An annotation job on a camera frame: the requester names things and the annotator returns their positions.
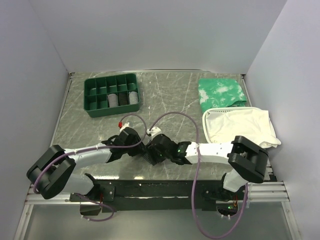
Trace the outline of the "navy striped underwear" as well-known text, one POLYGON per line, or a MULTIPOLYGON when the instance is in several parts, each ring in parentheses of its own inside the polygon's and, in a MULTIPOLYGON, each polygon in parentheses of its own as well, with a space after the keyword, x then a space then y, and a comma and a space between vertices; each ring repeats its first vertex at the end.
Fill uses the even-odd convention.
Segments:
POLYGON ((153 159, 153 156, 150 155, 148 152, 142 154, 142 158, 145 159, 149 164, 156 165, 157 161, 153 159))

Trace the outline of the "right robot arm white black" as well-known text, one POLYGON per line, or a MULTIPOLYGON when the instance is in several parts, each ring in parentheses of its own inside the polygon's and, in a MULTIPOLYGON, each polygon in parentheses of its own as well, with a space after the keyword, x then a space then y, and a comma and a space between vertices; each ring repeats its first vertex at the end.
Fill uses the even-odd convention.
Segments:
POLYGON ((200 162, 231 166, 232 170, 224 175, 218 188, 220 196, 227 200, 247 183, 263 183, 269 158, 267 150, 244 136, 236 136, 231 142, 196 144, 191 141, 175 143, 159 134, 146 145, 146 154, 153 166, 166 159, 177 165, 200 162))

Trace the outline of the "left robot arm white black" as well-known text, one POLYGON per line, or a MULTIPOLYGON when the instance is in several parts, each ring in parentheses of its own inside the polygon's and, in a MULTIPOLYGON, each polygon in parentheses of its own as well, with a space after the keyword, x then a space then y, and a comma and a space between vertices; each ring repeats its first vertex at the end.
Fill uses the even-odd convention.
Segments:
POLYGON ((101 184, 89 173, 74 171, 90 165, 107 164, 125 154, 135 154, 144 148, 144 136, 126 127, 118 135, 96 145, 83 148, 62 148, 52 145, 26 172, 35 194, 45 200, 60 193, 82 195, 88 201, 98 199, 104 192, 101 184))

